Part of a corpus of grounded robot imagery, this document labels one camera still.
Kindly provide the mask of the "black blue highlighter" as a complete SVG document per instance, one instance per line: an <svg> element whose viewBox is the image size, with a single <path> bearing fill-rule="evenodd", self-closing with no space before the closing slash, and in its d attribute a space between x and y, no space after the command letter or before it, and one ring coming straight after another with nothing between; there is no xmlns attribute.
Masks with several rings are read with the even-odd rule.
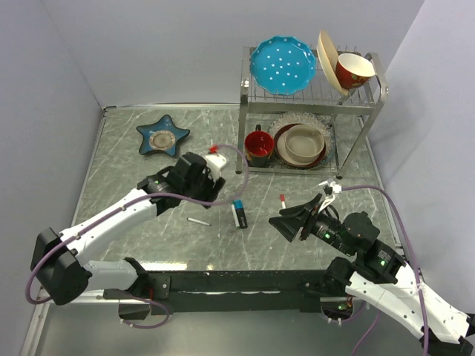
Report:
<svg viewBox="0 0 475 356"><path fill-rule="evenodd" d="M243 208L237 208L236 214L238 218L238 223L241 229L248 228L248 223L246 219L246 214Z"/></svg>

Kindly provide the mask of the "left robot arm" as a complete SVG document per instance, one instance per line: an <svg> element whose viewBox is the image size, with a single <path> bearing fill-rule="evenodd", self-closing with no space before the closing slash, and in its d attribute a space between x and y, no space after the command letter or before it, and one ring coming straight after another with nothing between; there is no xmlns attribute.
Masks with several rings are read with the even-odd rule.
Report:
<svg viewBox="0 0 475 356"><path fill-rule="evenodd" d="M105 262L95 256L127 230L176 208L182 200L197 200L208 208L226 182L221 176L226 164L219 153L186 153L89 220L60 233L45 229L36 238L33 276L59 306L100 289L142 296L150 284L148 272L134 258Z"/></svg>

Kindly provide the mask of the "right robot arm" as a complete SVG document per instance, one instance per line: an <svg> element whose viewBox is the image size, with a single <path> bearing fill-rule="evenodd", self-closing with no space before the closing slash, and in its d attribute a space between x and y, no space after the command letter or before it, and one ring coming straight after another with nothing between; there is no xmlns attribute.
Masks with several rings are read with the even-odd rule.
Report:
<svg viewBox="0 0 475 356"><path fill-rule="evenodd" d="M318 194L269 218L287 241L313 235L340 251L324 276L309 286L333 295L358 297L392 317L415 336L428 355L471 355L474 315L459 311L414 272L410 264L379 239L380 230L364 211L339 220Z"/></svg>

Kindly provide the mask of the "white pen green tip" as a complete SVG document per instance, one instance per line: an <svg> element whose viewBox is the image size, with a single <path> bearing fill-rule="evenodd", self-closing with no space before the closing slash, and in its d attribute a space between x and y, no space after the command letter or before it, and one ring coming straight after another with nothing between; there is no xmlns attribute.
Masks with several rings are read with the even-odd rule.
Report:
<svg viewBox="0 0 475 356"><path fill-rule="evenodd" d="M231 207L231 209L232 209L233 219L234 219L234 222L235 222L235 227L240 228L240 223L239 223L239 218L238 218L237 212L232 207Z"/></svg>

